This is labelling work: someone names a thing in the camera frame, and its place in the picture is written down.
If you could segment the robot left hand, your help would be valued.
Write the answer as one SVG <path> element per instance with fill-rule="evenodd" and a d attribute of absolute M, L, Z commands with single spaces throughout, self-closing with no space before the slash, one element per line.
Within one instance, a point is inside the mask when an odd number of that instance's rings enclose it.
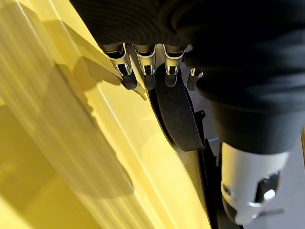
<path fill-rule="evenodd" d="M 73 0 L 101 49 L 129 42 L 191 45 L 221 141 L 228 217 L 250 223 L 276 195 L 305 124 L 302 0 Z"/>

